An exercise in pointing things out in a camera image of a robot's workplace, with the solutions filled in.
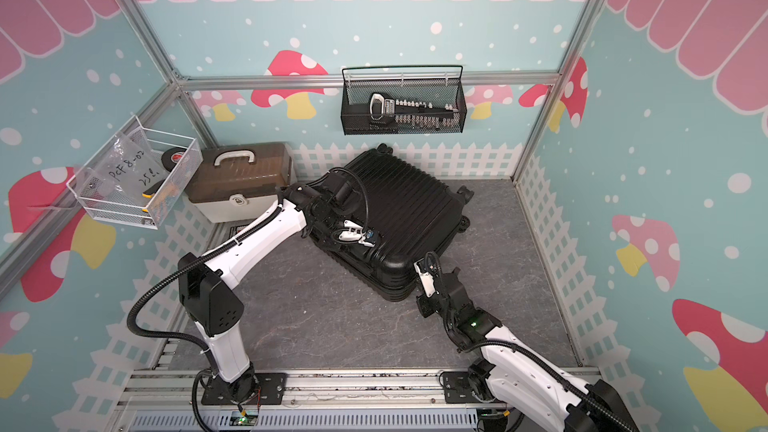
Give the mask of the black hard-shell suitcase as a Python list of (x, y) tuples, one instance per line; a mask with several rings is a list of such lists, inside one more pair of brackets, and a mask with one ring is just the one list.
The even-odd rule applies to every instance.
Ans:
[(463, 209), (474, 196), (465, 186), (453, 191), (427, 172), (393, 155), (382, 144), (346, 166), (369, 194), (370, 225), (379, 235), (373, 248), (338, 246), (327, 231), (309, 237), (346, 270), (390, 302), (406, 299), (417, 285), (413, 264), (427, 252), (441, 255), (470, 226)]

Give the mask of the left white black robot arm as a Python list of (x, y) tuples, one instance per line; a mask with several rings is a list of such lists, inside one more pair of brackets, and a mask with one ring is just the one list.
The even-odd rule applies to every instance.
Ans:
[[(328, 227), (336, 245), (374, 245), (369, 227), (370, 206), (362, 179), (351, 170), (334, 167), (308, 184), (279, 188), (267, 211), (218, 247), (182, 265), (141, 296), (128, 312), (130, 332), (147, 338), (176, 338), (200, 347), (214, 376), (240, 384), (252, 369), (239, 322), (244, 311), (234, 290), (245, 276), (288, 238), (308, 236)], [(201, 331), (200, 338), (184, 333), (148, 330), (137, 318), (149, 300), (180, 279), (179, 300)]]

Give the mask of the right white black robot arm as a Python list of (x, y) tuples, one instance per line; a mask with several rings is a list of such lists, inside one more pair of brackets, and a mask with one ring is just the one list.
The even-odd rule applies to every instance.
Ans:
[(580, 379), (525, 345), (498, 318), (474, 305), (459, 270), (443, 272), (436, 253), (415, 262), (414, 270), (422, 316), (438, 315), (458, 352), (480, 353), (469, 369), (477, 399), (503, 402), (546, 431), (639, 429), (610, 384)]

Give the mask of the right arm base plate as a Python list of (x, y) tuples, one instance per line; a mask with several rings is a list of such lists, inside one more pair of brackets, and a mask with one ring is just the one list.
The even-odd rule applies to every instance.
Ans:
[(502, 404), (492, 395), (485, 380), (470, 371), (442, 371), (438, 382), (448, 404)]

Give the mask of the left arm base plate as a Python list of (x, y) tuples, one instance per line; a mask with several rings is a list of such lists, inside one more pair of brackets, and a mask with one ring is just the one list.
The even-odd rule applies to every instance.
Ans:
[(280, 405), (286, 390), (286, 373), (246, 372), (233, 383), (213, 378), (204, 388), (202, 404), (214, 405)]

